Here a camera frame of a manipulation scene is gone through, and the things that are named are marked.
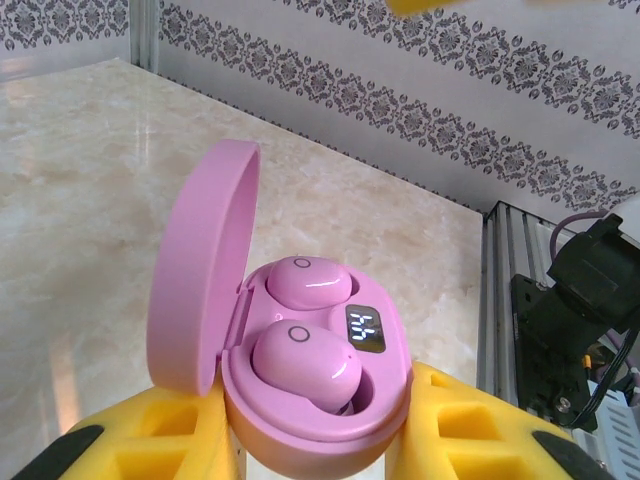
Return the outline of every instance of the pink wireless earbud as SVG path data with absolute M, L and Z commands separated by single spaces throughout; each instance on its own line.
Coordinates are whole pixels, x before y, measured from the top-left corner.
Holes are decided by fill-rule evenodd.
M 253 350 L 253 370 L 265 383 L 337 413 L 356 393 L 362 364 L 355 348 L 330 330 L 281 320 L 267 327 Z
M 273 298 L 291 310 L 320 310 L 346 302 L 352 280 L 342 265 L 318 257 L 287 257 L 267 279 Z

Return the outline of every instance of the charging case lid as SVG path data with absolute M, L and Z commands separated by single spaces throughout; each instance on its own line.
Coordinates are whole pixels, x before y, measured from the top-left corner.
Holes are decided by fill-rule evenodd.
M 258 144 L 222 140 L 180 191 L 160 244 L 147 323 L 156 386 L 206 395 L 247 265 L 258 199 Z

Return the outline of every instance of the wall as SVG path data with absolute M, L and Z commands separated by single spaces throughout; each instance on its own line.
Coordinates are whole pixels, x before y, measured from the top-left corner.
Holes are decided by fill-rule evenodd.
M 473 208 L 558 220 L 640 185 L 638 7 L 160 2 L 159 73 Z
M 130 49 L 128 0 L 0 0 L 0 82 L 129 61 Z

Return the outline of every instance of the led digital display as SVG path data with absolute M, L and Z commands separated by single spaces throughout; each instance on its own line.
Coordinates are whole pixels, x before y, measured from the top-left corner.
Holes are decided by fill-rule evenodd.
M 380 314 L 375 308 L 347 305 L 347 332 L 349 343 L 356 350 L 371 353 L 385 351 L 384 333 Z

